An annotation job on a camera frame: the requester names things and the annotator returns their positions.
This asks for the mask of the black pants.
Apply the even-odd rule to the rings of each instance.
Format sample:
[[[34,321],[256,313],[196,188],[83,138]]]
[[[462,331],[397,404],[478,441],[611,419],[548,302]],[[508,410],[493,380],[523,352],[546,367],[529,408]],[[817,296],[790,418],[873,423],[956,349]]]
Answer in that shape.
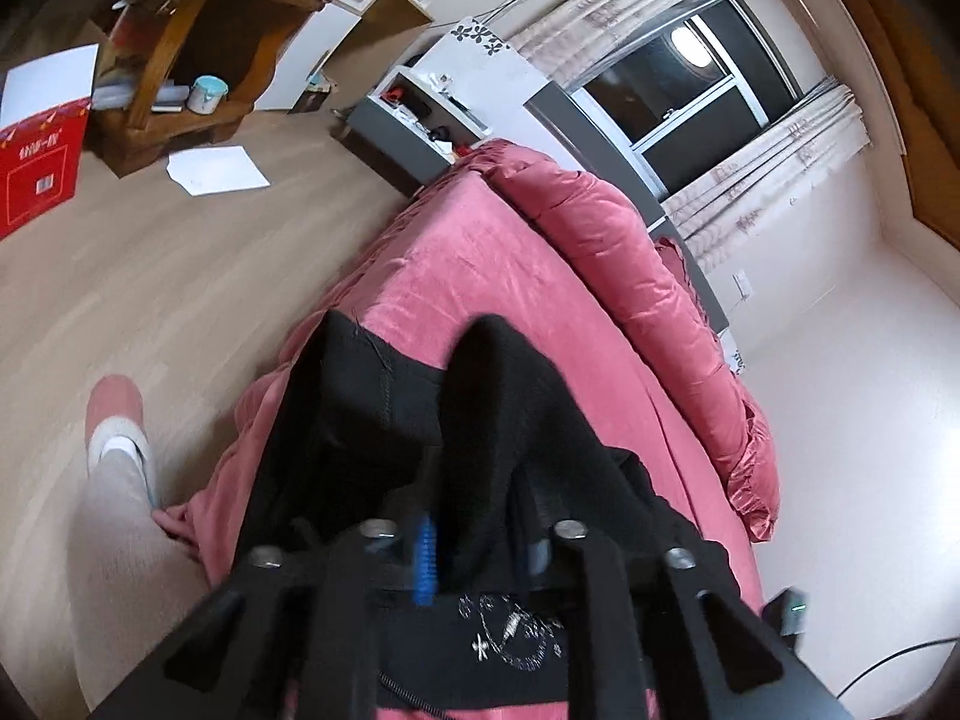
[[[438,593],[376,587],[373,520],[425,512]],[[562,518],[568,580],[519,589],[516,522]],[[562,374],[505,319],[483,316],[433,369],[337,312],[293,366],[238,536],[306,571],[283,590],[249,692],[263,718],[352,713],[647,712],[646,585],[670,546],[720,589],[726,550],[602,444]]]

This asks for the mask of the person's leg beige trousers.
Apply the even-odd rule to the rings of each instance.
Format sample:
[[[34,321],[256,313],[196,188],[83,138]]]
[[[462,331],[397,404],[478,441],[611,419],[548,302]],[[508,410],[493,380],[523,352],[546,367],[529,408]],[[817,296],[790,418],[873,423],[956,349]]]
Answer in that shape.
[[[96,707],[210,592],[202,566],[155,522],[155,463],[142,426],[99,419],[70,525],[67,585],[76,676]]]

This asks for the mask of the pink folded duvet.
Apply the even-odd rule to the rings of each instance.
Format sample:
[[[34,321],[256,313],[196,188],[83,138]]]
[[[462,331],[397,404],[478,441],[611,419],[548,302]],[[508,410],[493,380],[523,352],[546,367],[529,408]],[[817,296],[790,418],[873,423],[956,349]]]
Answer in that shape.
[[[462,164],[498,188],[578,273],[697,434],[748,538],[768,541],[781,504],[770,426],[633,203],[601,177],[508,140],[479,146]]]

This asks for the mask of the pink bed sheet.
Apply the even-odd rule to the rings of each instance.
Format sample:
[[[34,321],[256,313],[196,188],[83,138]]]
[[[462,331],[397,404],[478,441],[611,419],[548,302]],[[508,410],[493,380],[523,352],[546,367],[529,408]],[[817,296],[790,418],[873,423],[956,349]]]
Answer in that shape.
[[[498,188],[462,163],[420,193],[355,270],[291,332],[275,369],[236,406],[238,435],[189,502],[158,514],[192,544],[212,594],[133,673],[107,706],[155,718],[263,718],[249,706],[280,593],[306,571],[274,546],[249,556],[238,536],[270,431],[304,346],[342,314],[407,358],[443,369],[483,316],[505,319],[562,374],[592,431],[628,450],[652,489],[727,554],[723,590],[693,554],[670,546],[649,593],[662,613],[641,624],[644,717],[747,718],[784,671],[784,650],[758,621],[760,585],[742,520],[679,408],[555,245]],[[436,718],[590,718],[561,710],[466,710]]]

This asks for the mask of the pink ruffled pillow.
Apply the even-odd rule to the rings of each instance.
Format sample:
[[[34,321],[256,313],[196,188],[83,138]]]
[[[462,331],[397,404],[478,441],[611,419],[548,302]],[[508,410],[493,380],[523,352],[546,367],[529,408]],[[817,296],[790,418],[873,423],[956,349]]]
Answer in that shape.
[[[686,257],[680,245],[677,244],[674,239],[662,236],[662,238],[657,238],[654,241],[654,247],[656,247],[665,268],[672,273],[672,277],[677,280],[677,283],[685,289],[690,301],[692,301],[693,305],[697,308],[704,325],[711,327],[708,310],[704,309],[700,293],[698,293],[697,287],[693,284],[692,277],[690,277],[690,270],[688,270],[688,263],[686,263]]]

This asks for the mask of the pink slipper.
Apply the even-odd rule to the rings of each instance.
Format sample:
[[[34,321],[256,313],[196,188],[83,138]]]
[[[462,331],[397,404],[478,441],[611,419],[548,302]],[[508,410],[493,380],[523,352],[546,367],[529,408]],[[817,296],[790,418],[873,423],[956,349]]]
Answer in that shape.
[[[149,504],[156,497],[156,465],[146,437],[140,388],[127,376],[110,374],[94,384],[86,402],[86,469],[93,473],[110,452],[121,452],[139,472]]]

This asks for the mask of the white paper on floor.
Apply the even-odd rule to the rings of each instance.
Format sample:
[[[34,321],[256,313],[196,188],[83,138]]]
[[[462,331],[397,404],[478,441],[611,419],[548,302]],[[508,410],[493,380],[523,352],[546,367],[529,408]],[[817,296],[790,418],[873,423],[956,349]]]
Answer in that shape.
[[[190,197],[270,185],[244,146],[210,146],[172,153],[167,158],[166,172]]]

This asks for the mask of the grey bed headboard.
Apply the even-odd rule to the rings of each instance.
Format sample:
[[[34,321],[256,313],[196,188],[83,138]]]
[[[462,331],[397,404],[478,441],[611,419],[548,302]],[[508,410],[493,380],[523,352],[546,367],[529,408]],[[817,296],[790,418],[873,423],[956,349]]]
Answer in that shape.
[[[524,107],[587,172],[615,185],[630,199],[643,216],[647,234],[652,239],[667,238],[680,247],[688,278],[697,291],[709,325],[716,333],[727,330],[729,319],[726,312],[675,224],[654,199],[654,193],[646,187],[640,173],[596,122],[555,82],[548,82]]]

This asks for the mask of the white grey nightstand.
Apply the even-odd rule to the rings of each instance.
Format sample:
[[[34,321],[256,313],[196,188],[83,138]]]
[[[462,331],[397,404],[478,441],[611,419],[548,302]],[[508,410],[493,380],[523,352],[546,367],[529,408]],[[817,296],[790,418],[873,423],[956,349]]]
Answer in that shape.
[[[482,21],[464,18],[413,64],[389,68],[345,127],[421,185],[505,125],[547,77]]]

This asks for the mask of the dark window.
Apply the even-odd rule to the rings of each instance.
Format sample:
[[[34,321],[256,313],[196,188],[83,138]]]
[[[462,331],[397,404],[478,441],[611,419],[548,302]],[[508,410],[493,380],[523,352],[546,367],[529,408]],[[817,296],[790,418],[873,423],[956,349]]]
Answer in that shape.
[[[719,0],[602,60],[573,99],[665,200],[786,114],[800,86],[745,0]]]

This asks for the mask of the right patterned curtain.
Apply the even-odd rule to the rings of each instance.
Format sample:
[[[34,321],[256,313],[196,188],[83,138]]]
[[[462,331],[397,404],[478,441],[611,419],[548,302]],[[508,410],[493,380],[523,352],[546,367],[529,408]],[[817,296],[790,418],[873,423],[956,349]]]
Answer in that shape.
[[[736,153],[664,202],[701,270],[715,270],[871,144],[853,90],[823,78]]]

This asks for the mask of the small teal white pot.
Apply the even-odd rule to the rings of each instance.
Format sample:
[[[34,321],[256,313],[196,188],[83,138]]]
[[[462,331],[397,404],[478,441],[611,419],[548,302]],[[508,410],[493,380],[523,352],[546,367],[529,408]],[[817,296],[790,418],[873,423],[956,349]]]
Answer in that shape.
[[[185,99],[185,107],[197,115],[212,115],[228,91],[229,86],[218,76],[199,76]]]

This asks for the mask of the white cabinet wooden desk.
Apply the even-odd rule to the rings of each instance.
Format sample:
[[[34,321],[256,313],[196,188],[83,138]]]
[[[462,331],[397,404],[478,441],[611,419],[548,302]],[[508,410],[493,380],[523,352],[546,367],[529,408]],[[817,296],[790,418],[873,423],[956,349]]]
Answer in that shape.
[[[254,109],[290,110],[314,78],[331,83],[334,106],[356,103],[433,23],[416,0],[327,0],[281,48]]]

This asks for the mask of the brown wooden shelf table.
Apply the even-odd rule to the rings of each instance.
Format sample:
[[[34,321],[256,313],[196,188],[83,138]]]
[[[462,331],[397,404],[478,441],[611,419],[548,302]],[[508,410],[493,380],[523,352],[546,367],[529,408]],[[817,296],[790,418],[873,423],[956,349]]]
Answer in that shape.
[[[172,13],[146,57],[132,101],[91,115],[89,143],[116,176],[166,154],[228,142],[274,79],[280,50],[325,0],[167,0]],[[164,83],[216,76],[228,93],[210,114],[156,112]]]

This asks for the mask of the red cardboard box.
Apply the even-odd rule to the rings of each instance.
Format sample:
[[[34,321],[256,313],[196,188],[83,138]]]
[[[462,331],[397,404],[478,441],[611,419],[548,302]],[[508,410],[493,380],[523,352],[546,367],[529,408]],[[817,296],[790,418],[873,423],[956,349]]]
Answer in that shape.
[[[0,133],[0,236],[75,195],[93,98],[96,44],[18,65],[5,76]]]

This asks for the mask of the wall power socket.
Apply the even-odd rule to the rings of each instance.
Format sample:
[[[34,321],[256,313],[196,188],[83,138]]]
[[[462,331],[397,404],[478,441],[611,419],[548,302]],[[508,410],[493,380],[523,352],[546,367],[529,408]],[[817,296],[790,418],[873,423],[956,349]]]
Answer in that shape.
[[[754,287],[750,280],[747,277],[747,273],[743,270],[737,270],[732,273],[732,280],[736,283],[737,291],[739,291],[740,299],[743,301],[748,301],[754,294]]]

